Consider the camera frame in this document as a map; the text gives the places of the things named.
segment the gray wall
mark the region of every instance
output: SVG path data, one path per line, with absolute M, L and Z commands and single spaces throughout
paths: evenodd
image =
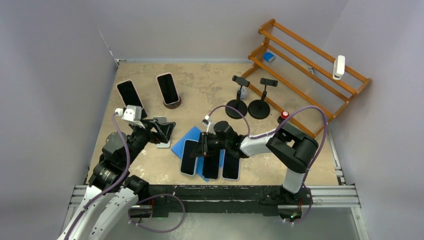
M 0 239 L 56 239 L 115 76 L 83 0 L 0 1 Z
M 324 50 L 372 83 L 331 124 L 372 240 L 424 235 L 424 1 L 350 0 Z
M 322 47 L 348 0 L 89 0 L 115 58 L 247 61 L 271 18 Z

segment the black screen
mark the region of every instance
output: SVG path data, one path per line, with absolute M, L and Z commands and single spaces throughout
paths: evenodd
M 222 166 L 222 177 L 224 179 L 238 180 L 240 173 L 240 159 L 233 157 L 225 151 L 224 163 Z
M 203 161 L 203 177 L 206 179 L 218 179 L 220 171 L 220 154 L 205 156 Z
M 121 95 L 125 106 L 133 105 L 143 107 L 142 101 L 140 101 L 139 95 L 137 94 L 131 80 L 119 83 L 116 85 L 116 88 L 118 88 L 118 92 Z
M 174 80 L 170 73 L 158 76 L 157 82 L 159 83 L 160 91 L 162 92 L 165 104 L 172 104 L 178 102 L 178 93 L 174 85 Z
M 180 171 L 184 174 L 194 175 L 196 171 L 196 157 L 190 157 L 190 154 L 195 149 L 197 141 L 186 140 L 184 149 L 182 150 L 181 167 Z

